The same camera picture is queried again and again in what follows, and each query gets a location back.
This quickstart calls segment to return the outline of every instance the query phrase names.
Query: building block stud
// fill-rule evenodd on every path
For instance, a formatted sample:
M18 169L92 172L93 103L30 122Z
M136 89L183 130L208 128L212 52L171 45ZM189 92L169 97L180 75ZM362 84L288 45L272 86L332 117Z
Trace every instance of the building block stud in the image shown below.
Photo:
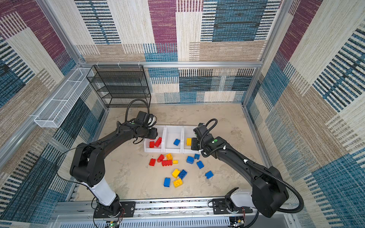
M175 170L172 172L172 176L176 179L176 178L179 176L179 173L180 173L180 170L175 169Z
M161 138L161 137L159 137L159 138L157 139L157 141L155 142L155 147L159 147L159 146L161 145L161 142L162 142L162 138Z
M185 170L182 170L178 176L179 176L181 179L184 179L184 177L186 176L186 174L188 174L188 172L186 172Z
M169 188L170 187L170 182L171 182L170 178L166 177L165 181L164 181L164 186Z
M174 141L174 145L178 146L178 145L179 145L179 143L180 143L180 140L175 139L175 141Z
M165 159L165 156L163 156L163 155L160 155L159 157L158 157L158 159L157 159L157 162L161 162L162 160L164 160Z
M150 160L150 166L155 166L155 164L156 164L156 159L151 158L151 160Z
M172 155L171 154L166 154L166 159L167 160L172 160Z
M201 161L198 161L196 164L198 165L199 169L204 167L204 165Z
M173 183L174 183L175 188L177 188L183 184L183 181L179 178L176 181L174 181Z
M194 158L188 156L188 158L186 159L186 162L189 163L189 164L192 164L192 163L194 163Z
M212 171L209 171L205 174L205 176L207 177L207 179L211 178L213 176Z
M162 166L172 166L172 160L163 160Z
M191 146L191 138L187 138L186 139L186 145L187 146Z

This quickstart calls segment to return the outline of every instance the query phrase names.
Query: beige floor surface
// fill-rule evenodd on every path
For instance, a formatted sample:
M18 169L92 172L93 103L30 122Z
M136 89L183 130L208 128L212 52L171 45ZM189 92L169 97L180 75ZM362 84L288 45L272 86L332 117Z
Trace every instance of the beige floor surface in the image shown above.
M130 109L128 119L135 117L139 110ZM115 130L116 121L123 122L125 108L110 109L107 121L100 137ZM150 113L158 118L157 125L198 125L212 118L218 119L217 126L211 131L213 136L221 136L236 150L248 158L262 164L254 139L239 104L206 104L206 105L166 105L151 106ZM151 158L160 154L145 153L143 143L138 145L128 141L105 158L105 179L120 199L147 199L171 197L208 197L224 196L234 187L251 190L249 183L229 165L212 156L201 161L204 168L186 162L187 154L173 154L179 164L163 167L161 163L149 166ZM184 169L188 172L183 179L183 185L174 188L163 186L165 177L174 178L174 169ZM214 176L206 179L206 172L212 171ZM84 187L78 190L76 200L92 200L93 195Z

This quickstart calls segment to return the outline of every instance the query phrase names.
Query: red building block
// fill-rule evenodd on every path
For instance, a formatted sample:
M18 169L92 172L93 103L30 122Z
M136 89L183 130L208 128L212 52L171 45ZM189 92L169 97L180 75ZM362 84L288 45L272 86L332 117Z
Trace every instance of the red building block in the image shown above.
M159 137L159 138L157 139L157 141L155 142L155 147L159 147L159 146L160 146L160 144L161 144L161 142L162 142L162 138L161 138L161 137Z
M165 159L165 156L163 156L163 155L160 155L159 157L158 157L158 159L157 159L157 162L161 162L162 160L164 160Z
M172 160L163 160L162 166L172 166Z
M156 163L156 159L151 158L151 160L150 160L150 166L155 166L155 163Z

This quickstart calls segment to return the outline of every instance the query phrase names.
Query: blue building block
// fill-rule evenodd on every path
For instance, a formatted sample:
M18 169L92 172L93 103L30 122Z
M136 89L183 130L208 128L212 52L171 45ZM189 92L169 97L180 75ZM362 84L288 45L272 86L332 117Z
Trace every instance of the blue building block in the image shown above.
M181 179L183 179L183 178L186 176L186 174L188 174L188 172L186 172L185 170L182 170L182 171L180 172L180 174L179 174L179 177L180 177Z
M204 165L201 161L198 161L196 164L198 165L199 169L204 167Z
M180 143L180 140L178 140L178 139L175 139L175 141L174 141L174 145L179 145L179 143Z
M164 186L165 187L170 187L170 181L171 181L170 178L169 177L166 177L165 178L165 181L164 181Z
M189 164L192 164L192 163L194 163L194 158L188 156L188 158L186 159L186 162L189 163Z
M207 179L211 178L213 176L212 171L209 171L205 174L205 176L207 177Z

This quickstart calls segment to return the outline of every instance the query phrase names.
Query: yellow building block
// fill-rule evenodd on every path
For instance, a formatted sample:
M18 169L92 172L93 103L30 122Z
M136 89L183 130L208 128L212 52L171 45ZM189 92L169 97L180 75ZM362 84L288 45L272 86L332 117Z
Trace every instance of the yellow building block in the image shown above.
M172 155L171 154L166 154L166 158L167 158L167 160L172 160Z
M172 176L176 179L177 176L179 175L179 173L180 173L180 170L175 169L175 171L172 172Z
M186 145L187 146L191 146L191 138L187 138L186 139Z
M181 180L181 178L179 178L176 181L174 181L173 183L174 183L175 188L177 188L183 184L183 181Z

